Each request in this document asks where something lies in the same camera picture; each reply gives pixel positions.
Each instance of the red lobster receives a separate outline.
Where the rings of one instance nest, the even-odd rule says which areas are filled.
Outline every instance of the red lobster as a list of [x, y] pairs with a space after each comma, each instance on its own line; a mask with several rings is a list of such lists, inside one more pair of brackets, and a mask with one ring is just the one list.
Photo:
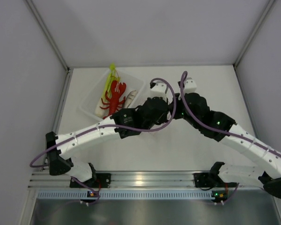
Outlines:
[[105, 92], [105, 98], [109, 101], [109, 103], [105, 103], [103, 99], [101, 98], [103, 105], [108, 105], [107, 107], [101, 107], [101, 109], [109, 109], [108, 116], [114, 114], [116, 110], [119, 110], [123, 107], [123, 104], [125, 102], [126, 97], [124, 96], [124, 99], [120, 101], [120, 97], [126, 90], [126, 84], [125, 83], [119, 83], [117, 87], [118, 82], [113, 81], [111, 83], [111, 98], [107, 96], [108, 92]]

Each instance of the white wall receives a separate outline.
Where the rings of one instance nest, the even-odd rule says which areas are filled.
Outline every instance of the white wall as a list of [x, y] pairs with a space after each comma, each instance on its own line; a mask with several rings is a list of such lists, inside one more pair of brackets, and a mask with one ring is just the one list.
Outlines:
[[237, 72], [259, 137], [281, 151], [281, 0]]
[[232, 64], [268, 0], [33, 0], [70, 66]]
[[22, 0], [0, 0], [0, 225], [15, 224], [65, 72]]

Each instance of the white plastic container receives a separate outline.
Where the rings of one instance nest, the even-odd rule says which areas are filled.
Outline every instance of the white plastic container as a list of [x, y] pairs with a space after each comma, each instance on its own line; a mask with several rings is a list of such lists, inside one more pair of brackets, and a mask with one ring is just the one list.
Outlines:
[[[138, 98], [142, 94], [144, 88], [145, 88], [145, 81], [142, 80], [139, 77], [136, 77], [132, 74], [127, 73], [125, 70], [122, 69], [116, 69], [118, 72], [118, 75], [120, 76], [120, 82], [126, 83], [126, 90], [124, 94], [121, 96], [120, 100], [122, 100], [127, 95], [133, 91], [137, 90], [137, 95], [135, 96], [134, 100], [130, 104], [128, 108], [134, 108], [137, 105], [135, 103], [138, 103]], [[97, 117], [95, 115], [95, 109], [99, 101], [101, 101], [102, 92], [105, 87], [106, 79], [108, 74], [111, 71], [109, 69], [106, 70], [106, 72], [102, 75], [101, 79], [98, 81], [98, 83], [94, 86], [93, 89], [89, 91], [89, 93], [86, 95], [86, 97], [80, 102], [79, 109], [84, 112], [87, 116], [90, 116], [97, 121], [102, 121], [103, 119], [100, 117]], [[105, 116], [108, 114], [108, 109], [105, 110]]]

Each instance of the white toy fish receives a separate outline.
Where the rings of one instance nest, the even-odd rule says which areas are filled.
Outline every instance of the white toy fish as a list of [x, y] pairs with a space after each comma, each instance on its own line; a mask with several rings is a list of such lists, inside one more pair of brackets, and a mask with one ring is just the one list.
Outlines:
[[124, 106], [123, 108], [128, 108], [129, 105], [132, 103], [133, 99], [135, 98], [135, 96], [137, 95], [137, 91], [133, 90], [131, 91], [128, 95], [127, 98], [125, 100]]

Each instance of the white table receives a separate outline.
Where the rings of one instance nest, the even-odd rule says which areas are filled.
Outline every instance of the white table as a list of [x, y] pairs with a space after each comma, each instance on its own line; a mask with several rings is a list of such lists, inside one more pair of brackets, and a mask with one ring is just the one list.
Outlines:
[[[182, 72], [187, 70], [188, 75], [197, 83], [197, 92], [207, 99], [212, 110], [226, 113], [253, 134], [232, 66], [121, 69], [144, 77], [148, 84], [152, 78], [164, 78], [170, 82], [175, 92], [179, 92], [177, 81], [180, 80]], [[105, 71], [106, 68], [74, 69], [59, 134], [69, 133], [96, 123], [79, 110], [78, 104]], [[216, 161], [253, 165], [251, 161], [233, 149], [204, 137], [184, 120], [173, 120], [168, 127], [154, 134], [142, 133], [140, 136], [96, 145], [89, 151], [77, 154], [77, 157], [85, 162], [93, 163], [99, 171], [209, 170]]]

